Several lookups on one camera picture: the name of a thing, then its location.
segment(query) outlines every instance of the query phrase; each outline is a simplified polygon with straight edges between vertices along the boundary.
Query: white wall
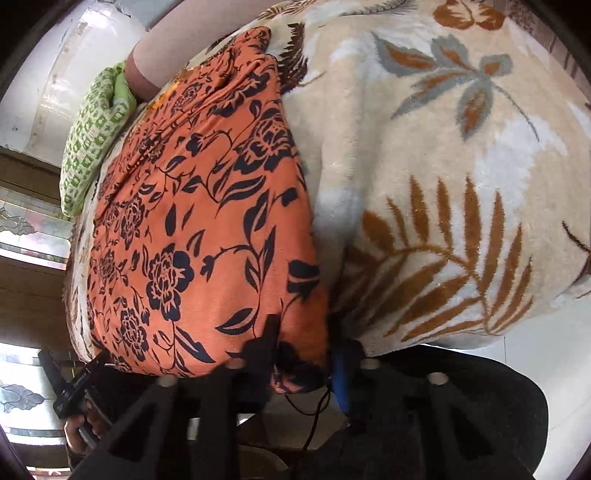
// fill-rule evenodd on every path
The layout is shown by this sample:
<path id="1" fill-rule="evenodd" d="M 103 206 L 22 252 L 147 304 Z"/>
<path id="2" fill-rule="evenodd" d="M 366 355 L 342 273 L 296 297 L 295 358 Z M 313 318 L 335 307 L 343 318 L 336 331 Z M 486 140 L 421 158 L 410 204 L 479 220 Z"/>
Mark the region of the white wall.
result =
<path id="1" fill-rule="evenodd" d="M 35 46 L 0 102 L 0 145 L 61 165 L 67 134 L 92 79 L 124 60 L 180 0 L 82 0 Z"/>

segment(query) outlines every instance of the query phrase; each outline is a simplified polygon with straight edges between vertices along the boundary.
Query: green patterned cloth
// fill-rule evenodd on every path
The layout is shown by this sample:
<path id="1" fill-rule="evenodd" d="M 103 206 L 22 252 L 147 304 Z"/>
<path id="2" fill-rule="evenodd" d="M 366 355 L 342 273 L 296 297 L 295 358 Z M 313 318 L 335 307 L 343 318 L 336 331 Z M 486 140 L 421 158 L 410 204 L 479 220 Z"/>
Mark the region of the green patterned cloth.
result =
<path id="1" fill-rule="evenodd" d="M 60 176 L 61 209 L 65 215 L 72 217 L 82 211 L 90 182 L 136 107 L 123 63 L 96 76 L 66 142 Z"/>

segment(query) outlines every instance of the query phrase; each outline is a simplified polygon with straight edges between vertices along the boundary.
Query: hand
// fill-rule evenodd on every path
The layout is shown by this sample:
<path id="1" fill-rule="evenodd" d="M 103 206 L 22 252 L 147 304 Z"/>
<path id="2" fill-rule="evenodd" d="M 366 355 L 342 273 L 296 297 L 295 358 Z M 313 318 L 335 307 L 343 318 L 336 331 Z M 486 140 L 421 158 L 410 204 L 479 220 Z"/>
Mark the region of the hand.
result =
<path id="1" fill-rule="evenodd" d="M 88 408 L 86 420 L 92 425 L 92 432 L 100 438 L 101 435 L 104 435 L 109 430 L 109 426 L 100 417 L 99 412 L 94 408 L 91 402 L 86 401 L 86 407 Z M 66 441 L 68 442 L 70 450 L 79 455 L 88 455 L 90 453 L 90 447 L 82 439 L 80 432 L 78 431 L 78 429 L 84 425 L 84 422 L 84 415 L 72 415 L 71 417 L 68 417 L 66 425 L 64 426 Z"/>

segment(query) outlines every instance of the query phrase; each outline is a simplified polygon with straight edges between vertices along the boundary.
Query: brown fern pattern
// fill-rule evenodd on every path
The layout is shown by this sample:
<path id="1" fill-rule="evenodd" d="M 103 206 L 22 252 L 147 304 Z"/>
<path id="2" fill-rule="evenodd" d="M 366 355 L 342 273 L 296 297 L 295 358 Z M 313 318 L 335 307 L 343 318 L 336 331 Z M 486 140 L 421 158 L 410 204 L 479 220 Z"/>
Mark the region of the brown fern pattern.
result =
<path id="1" fill-rule="evenodd" d="M 304 24 L 292 23 L 288 27 L 291 30 L 291 38 L 277 65 L 282 95 L 300 86 L 308 73 L 308 60 L 303 54 Z"/>
<path id="2" fill-rule="evenodd" d="M 390 336 L 403 326 L 409 327 L 403 342 L 427 341 L 449 333 L 475 332 L 499 335 L 529 311 L 534 298 L 528 295 L 531 281 L 532 260 L 522 260 L 523 229 L 518 225 L 512 238 L 506 238 L 505 211 L 501 194 L 497 191 L 492 209 L 491 223 L 486 226 L 480 215 L 480 200 L 472 179 L 466 177 L 463 216 L 465 246 L 459 251 L 452 232 L 452 208 L 445 182 L 437 183 L 437 218 L 432 218 L 424 193 L 414 177 L 410 178 L 410 218 L 386 198 L 389 219 L 365 211 L 362 229 L 372 244 L 374 255 L 358 247 L 351 247 L 346 254 L 347 271 L 335 288 L 334 312 L 350 314 L 357 319 L 355 328 L 366 329 L 386 318 L 396 318 L 384 333 Z M 483 246 L 484 229 L 489 229 L 488 248 Z M 441 242 L 432 240 L 439 230 Z M 508 252 L 502 258 L 504 241 L 510 242 Z M 429 263 L 401 278 L 400 273 L 413 256 L 429 254 Z M 483 257 L 483 268 L 477 265 Z M 439 283 L 436 276 L 453 264 L 459 272 Z M 499 267 L 502 274 L 497 275 Z M 475 292 L 457 302 L 457 294 L 473 282 Z M 475 319 L 454 319 L 473 305 L 480 305 L 480 315 Z"/>
<path id="3" fill-rule="evenodd" d="M 306 8 L 315 3 L 316 0 L 298 0 L 290 4 L 273 5 L 261 13 L 258 20 L 272 20 L 277 15 L 297 15 L 302 13 Z"/>

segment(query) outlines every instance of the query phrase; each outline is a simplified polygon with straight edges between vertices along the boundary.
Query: fabric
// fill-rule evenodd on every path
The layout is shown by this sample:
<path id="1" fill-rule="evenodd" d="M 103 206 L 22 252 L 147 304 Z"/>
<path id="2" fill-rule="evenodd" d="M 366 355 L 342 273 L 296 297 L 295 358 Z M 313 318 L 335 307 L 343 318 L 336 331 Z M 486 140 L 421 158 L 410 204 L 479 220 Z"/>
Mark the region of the fabric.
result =
<path id="1" fill-rule="evenodd" d="M 243 33 L 179 77 L 100 186 L 91 335 L 122 369 L 206 374 L 274 317 L 277 387 L 322 384 L 327 294 L 269 38 Z"/>
<path id="2" fill-rule="evenodd" d="M 258 25 L 272 31 L 331 310 L 367 353 L 475 348 L 572 301 L 591 245 L 591 119 L 519 25 L 444 0 L 283 2 L 236 34 Z M 91 191 L 67 284 L 84 358 L 96 205 Z"/>
<path id="3" fill-rule="evenodd" d="M 252 21 L 274 0 L 184 0 L 152 28 L 125 62 L 130 88 L 141 99 L 160 89 L 197 53 Z"/>
<path id="4" fill-rule="evenodd" d="M 572 53 L 564 45 L 550 26 L 533 13 L 522 0 L 485 0 L 485 4 L 494 7 L 512 19 L 522 32 L 515 30 L 515 41 L 521 50 L 532 51 L 540 47 L 549 52 L 562 65 L 565 72 L 574 80 L 581 92 L 591 99 L 591 84 L 583 74 Z"/>
<path id="5" fill-rule="evenodd" d="M 96 76 L 66 142 L 60 173 L 61 210 L 65 215 L 80 213 L 90 182 L 136 107 L 121 64 Z"/>

